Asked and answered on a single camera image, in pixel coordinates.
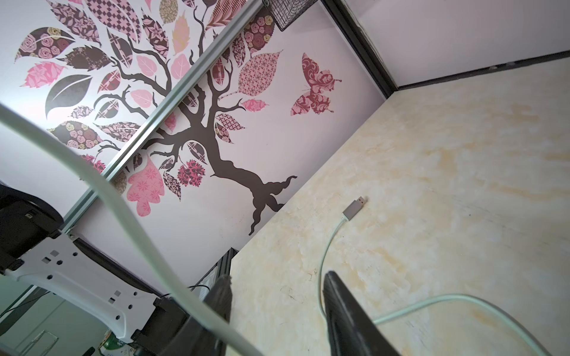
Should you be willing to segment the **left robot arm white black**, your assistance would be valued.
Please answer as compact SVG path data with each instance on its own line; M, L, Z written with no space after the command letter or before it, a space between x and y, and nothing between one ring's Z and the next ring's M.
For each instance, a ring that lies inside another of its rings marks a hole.
M170 298L141 289L89 257L37 197L1 187L1 274L43 288L103 322L126 344L159 355L189 316Z

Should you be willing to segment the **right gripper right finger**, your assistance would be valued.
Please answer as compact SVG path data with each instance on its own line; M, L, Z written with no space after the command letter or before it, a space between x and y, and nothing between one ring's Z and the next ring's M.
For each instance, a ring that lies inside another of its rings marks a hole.
M323 294L332 355L399 354L334 271L325 275Z

